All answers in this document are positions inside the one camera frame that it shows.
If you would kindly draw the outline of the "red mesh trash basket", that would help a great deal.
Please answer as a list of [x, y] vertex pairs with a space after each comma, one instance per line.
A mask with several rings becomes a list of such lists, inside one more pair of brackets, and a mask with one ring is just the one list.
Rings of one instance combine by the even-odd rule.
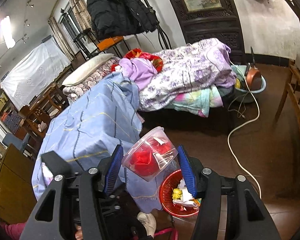
[[172, 172], [162, 182], [159, 189], [162, 207], [175, 217], [191, 217], [199, 212], [201, 199], [193, 198], [185, 186], [181, 170]]

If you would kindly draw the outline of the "wooden desk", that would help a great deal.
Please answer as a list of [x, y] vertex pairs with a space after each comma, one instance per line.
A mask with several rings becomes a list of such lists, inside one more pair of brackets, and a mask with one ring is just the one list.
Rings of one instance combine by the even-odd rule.
[[65, 69], [30, 102], [30, 110], [35, 110], [46, 113], [51, 119], [56, 117], [62, 110], [68, 107], [69, 102], [63, 93], [63, 81], [73, 72], [72, 65]]

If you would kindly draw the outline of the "lilac garment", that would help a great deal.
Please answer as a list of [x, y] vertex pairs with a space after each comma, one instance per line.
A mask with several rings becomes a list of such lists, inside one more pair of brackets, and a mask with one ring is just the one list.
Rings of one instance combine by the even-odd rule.
[[136, 83], [139, 91], [145, 89], [158, 73], [151, 61], [141, 58], [122, 58], [115, 70]]

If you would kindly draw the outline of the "beige patterned curtain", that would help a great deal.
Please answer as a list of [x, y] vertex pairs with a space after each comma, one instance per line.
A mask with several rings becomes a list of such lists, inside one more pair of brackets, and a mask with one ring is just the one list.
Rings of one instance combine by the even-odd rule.
[[[55, 2], [51, 10], [50, 17], [47, 20], [47, 23], [52, 31], [53, 37], [55, 38], [57, 45], [63, 52], [63, 54], [70, 60], [75, 59], [73, 50], [70, 48], [70, 45], [63, 33], [61, 32], [56, 19], [54, 18], [54, 13], [57, 8], [57, 5], [60, 0]], [[91, 27], [91, 17], [88, 14], [87, 4], [84, 0], [68, 0], [71, 5], [71, 11], [74, 13], [75, 19], [79, 24], [81, 30], [85, 30]]]

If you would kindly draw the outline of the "orange box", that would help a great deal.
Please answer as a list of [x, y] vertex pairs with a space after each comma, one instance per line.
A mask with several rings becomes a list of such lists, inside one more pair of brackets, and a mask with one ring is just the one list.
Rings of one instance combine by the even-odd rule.
[[114, 46], [116, 45], [117, 43], [120, 43], [121, 41], [124, 40], [124, 37], [123, 36], [116, 36], [114, 38], [107, 38], [101, 42], [99, 42], [97, 44], [97, 48], [100, 50], [100, 51], [104, 51], [104, 50], [107, 50], [108, 48], [110, 48], [111, 46]]

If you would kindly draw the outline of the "yellow plastic bag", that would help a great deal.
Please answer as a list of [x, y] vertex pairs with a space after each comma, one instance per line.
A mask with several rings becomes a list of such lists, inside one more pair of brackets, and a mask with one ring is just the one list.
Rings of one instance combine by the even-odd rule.
[[181, 200], [182, 196], [183, 196], [183, 192], [181, 189], [179, 189], [179, 188], [173, 189], [173, 191], [172, 191], [172, 199], [173, 200]]

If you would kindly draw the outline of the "copper brown pot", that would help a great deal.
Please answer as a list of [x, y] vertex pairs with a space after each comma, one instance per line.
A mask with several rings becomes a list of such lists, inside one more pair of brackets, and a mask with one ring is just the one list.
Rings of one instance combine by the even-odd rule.
[[249, 68], [245, 80], [247, 82], [247, 87], [250, 90], [259, 90], [262, 86], [262, 75], [261, 72], [255, 66]]

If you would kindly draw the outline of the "white lace cover cloth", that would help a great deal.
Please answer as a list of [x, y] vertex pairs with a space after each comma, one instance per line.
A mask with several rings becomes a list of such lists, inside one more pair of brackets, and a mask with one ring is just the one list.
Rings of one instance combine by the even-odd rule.
[[16, 109], [29, 105], [70, 64], [53, 38], [27, 54], [0, 83]]

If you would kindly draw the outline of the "black puffer jacket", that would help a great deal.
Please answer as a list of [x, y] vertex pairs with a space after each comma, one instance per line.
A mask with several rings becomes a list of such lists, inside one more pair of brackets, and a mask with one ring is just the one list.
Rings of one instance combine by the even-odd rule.
[[91, 28], [98, 40], [153, 32], [156, 16], [141, 0], [87, 0]]

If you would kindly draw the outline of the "pastel tie-dye bedding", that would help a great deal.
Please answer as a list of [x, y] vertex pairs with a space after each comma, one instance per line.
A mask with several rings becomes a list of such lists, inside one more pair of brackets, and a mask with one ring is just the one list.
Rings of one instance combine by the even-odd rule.
[[165, 108], [185, 111], [207, 118], [210, 108], [223, 107], [221, 95], [215, 85], [202, 90], [178, 94]]

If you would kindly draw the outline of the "red patterned blanket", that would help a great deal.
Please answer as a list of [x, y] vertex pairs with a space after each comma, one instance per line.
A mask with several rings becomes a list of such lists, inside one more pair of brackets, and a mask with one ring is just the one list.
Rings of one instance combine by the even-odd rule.
[[[151, 63], [153, 64], [155, 69], [158, 71], [158, 73], [162, 71], [163, 66], [164, 66], [163, 60], [159, 56], [144, 52], [140, 48], [135, 48], [135, 49], [130, 50], [123, 58], [127, 58], [127, 59], [133, 59], [133, 58], [147, 59], [147, 60], [151, 61]], [[116, 72], [115, 67], [118, 64], [119, 63], [112, 65], [111, 72]]]

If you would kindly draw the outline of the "blue chair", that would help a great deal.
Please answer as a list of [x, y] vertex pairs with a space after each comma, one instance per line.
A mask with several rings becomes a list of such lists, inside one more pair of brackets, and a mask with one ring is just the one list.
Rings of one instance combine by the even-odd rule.
[[10, 144], [12, 144], [21, 153], [24, 153], [25, 150], [26, 150], [26, 147], [28, 145], [29, 139], [30, 139], [29, 134], [26, 134], [24, 139], [19, 139], [18, 137], [16, 137], [12, 133], [7, 133], [4, 136], [4, 138], [2, 140], [2, 143], [7, 147], [10, 146]]

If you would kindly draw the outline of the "black round stool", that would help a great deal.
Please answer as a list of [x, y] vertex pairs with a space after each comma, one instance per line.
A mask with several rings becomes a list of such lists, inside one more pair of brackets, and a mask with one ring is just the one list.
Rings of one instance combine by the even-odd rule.
[[90, 59], [100, 53], [97, 46], [99, 42], [91, 28], [80, 32], [73, 42], [79, 47], [86, 59]]

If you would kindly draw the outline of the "clear plastic container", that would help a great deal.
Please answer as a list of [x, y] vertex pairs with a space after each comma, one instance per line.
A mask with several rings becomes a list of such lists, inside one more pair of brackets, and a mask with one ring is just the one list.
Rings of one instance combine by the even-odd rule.
[[177, 156], [163, 127], [156, 127], [138, 140], [124, 155], [122, 166], [149, 182], [160, 174]]

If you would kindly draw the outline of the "purple floral duvet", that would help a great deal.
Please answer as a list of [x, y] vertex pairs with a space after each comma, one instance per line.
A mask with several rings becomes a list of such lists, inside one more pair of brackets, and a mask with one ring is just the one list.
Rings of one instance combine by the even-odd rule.
[[203, 39], [154, 55], [163, 60], [162, 71], [139, 93], [139, 110], [157, 111], [178, 94], [209, 88], [230, 88], [236, 74], [230, 66], [231, 49], [217, 38]]

